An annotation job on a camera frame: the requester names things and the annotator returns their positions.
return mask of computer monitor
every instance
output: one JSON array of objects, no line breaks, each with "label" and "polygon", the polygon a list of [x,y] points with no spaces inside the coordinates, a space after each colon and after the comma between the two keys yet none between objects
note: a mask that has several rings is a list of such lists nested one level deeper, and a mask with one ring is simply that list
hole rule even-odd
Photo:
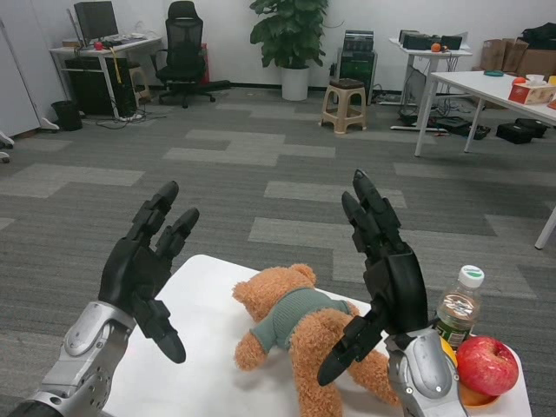
[{"label": "computer monitor", "polygon": [[75,4],[77,20],[85,43],[110,35],[117,35],[118,27],[112,2],[81,2]]}]

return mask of water bottle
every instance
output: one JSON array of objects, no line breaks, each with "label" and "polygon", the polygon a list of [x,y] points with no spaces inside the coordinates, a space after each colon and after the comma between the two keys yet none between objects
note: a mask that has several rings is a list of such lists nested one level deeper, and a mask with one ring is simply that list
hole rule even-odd
[{"label": "water bottle", "polygon": [[448,288],[440,299],[436,309],[440,321],[436,328],[453,350],[457,350],[469,336],[479,318],[479,288],[484,279],[485,273],[480,268],[466,265],[455,285]]}]

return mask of white desk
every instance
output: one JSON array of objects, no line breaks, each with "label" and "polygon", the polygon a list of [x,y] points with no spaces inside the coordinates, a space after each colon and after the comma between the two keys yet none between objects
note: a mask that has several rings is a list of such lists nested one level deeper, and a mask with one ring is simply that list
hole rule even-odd
[{"label": "white desk", "polygon": [[[152,47],[154,45],[160,44],[162,41],[162,38],[159,36],[155,36],[155,37],[150,37],[148,39],[138,39],[135,40],[134,42],[129,42],[129,43],[124,43],[122,45],[118,45],[114,47],[114,51],[116,53],[116,56],[118,56],[119,54],[121,55],[122,53],[125,54],[126,56],[128,55],[128,53],[130,53],[130,51],[132,50],[138,50],[141,48],[146,48],[146,47]],[[54,59],[54,62],[56,64],[56,67],[58,68],[58,70],[62,73],[62,72],[67,72],[67,71],[83,71],[83,69],[68,69],[65,68],[65,65],[63,63],[63,59],[65,57],[71,57],[71,56],[75,56],[76,55],[76,50],[75,48],[69,48],[69,47],[62,47],[62,48],[54,48],[53,50],[50,50],[50,54],[52,54],[52,57]],[[110,81],[110,74],[108,72],[108,67],[106,65],[106,58],[110,58],[112,57],[112,51],[110,50],[95,50],[95,49],[91,49],[90,47],[88,47],[86,50],[80,50],[79,51],[79,56],[94,56],[96,58],[98,58],[98,61],[100,63],[101,69],[87,69],[88,72],[102,72],[104,74],[104,80],[106,81],[106,88],[108,89],[108,94],[109,97],[111,99],[111,101],[114,103],[116,101],[116,98],[114,96],[114,90],[112,89],[112,82]],[[118,114],[118,109],[116,108],[116,106],[112,106],[113,110],[114,110],[114,117],[118,118],[120,115]]]},{"label": "white desk", "polygon": [[[393,105],[400,105],[404,103],[405,95],[407,94],[407,80],[413,73],[414,61],[416,56],[420,56],[429,60],[429,64],[427,67],[427,82],[425,83],[425,90],[423,92],[423,97],[427,97],[429,92],[431,91],[432,82],[431,82],[431,74],[438,70],[438,64],[442,59],[450,59],[453,57],[460,57],[460,56],[472,56],[473,54],[469,52],[469,50],[451,50],[449,52],[432,52],[431,50],[408,50],[404,48],[398,39],[395,37],[391,37],[388,39],[390,43],[393,43],[397,46],[402,52],[407,54],[407,67],[406,67],[406,77],[403,82],[403,91],[401,92],[401,100],[399,103],[382,103],[382,104],[393,104]],[[421,105],[419,108],[419,116],[417,117],[416,126],[392,126],[390,129],[392,130],[412,130],[412,131],[419,131],[420,122],[423,119],[423,106]],[[439,131],[443,129],[430,129],[432,131]]]},{"label": "white desk", "polygon": [[[115,417],[299,417],[286,352],[273,349],[266,365],[251,373],[235,367],[235,345],[254,323],[232,298],[232,288],[256,272],[204,255],[189,259],[158,297],[172,314],[170,321],[182,338],[187,360],[182,365],[171,362],[136,329],[104,411]],[[367,304],[350,301],[362,313],[368,311]],[[384,343],[377,348],[386,353]],[[346,374],[337,381],[345,417],[402,416],[400,408],[380,403]],[[487,411],[471,415],[531,417],[522,372],[510,393]]]},{"label": "white desk", "polygon": [[[423,97],[425,102],[422,108],[423,118],[420,120],[420,133],[419,139],[417,141],[417,146],[415,147],[415,156],[420,156],[420,152],[423,146],[423,141],[425,139],[425,132],[427,130],[428,116],[431,111],[431,106],[433,105],[433,99],[436,95],[436,89],[438,83],[445,83],[453,85],[454,87],[461,89],[463,91],[477,96],[479,98],[479,104],[477,105],[477,110],[475,111],[475,117],[473,118],[473,125],[471,126],[471,131],[467,137],[466,147],[463,149],[464,152],[469,152],[471,147],[471,142],[475,136],[475,131],[477,130],[477,124],[479,122],[480,112],[483,109],[485,101],[496,103],[500,106],[506,107],[517,111],[527,117],[533,119],[541,120],[551,126],[556,126],[556,110],[550,109],[546,104],[535,104],[526,106],[525,104],[520,104],[508,100],[510,96],[510,91],[512,90],[512,81],[515,79],[513,76],[485,76],[482,71],[466,71],[466,72],[437,72],[431,76],[432,88],[428,91],[428,95]],[[556,209],[553,214],[548,219],[546,226],[543,228],[539,239],[535,243],[535,248],[543,249],[545,247],[550,234],[556,227]]]}]

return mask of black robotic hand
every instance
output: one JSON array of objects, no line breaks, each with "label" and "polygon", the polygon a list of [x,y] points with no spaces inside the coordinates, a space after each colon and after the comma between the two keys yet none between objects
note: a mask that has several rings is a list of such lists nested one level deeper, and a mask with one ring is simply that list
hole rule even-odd
[{"label": "black robotic hand", "polygon": [[173,362],[182,363],[185,349],[170,325],[168,309],[155,297],[171,276],[172,260],[191,234],[199,211],[186,211],[173,226],[164,229],[156,251],[150,248],[151,238],[164,224],[178,191],[176,182],[168,182],[142,205],[131,230],[117,242],[106,261],[98,299],[132,315],[145,337],[152,338]]},{"label": "black robotic hand", "polygon": [[400,237],[400,221],[387,198],[382,198],[367,175],[356,170],[354,190],[341,197],[358,252],[367,255],[363,275],[371,311],[356,316],[323,362],[318,380],[325,386],[353,361],[362,361],[381,341],[381,332],[402,334],[427,326],[427,293],[417,256]]}]

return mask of tissue box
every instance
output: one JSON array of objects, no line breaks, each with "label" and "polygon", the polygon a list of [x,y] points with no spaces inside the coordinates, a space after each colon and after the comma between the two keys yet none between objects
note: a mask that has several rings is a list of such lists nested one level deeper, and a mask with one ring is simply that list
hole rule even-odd
[{"label": "tissue box", "polygon": [[521,104],[543,104],[549,103],[554,94],[556,94],[556,86],[551,84],[534,87],[515,84],[512,86],[508,100]]}]

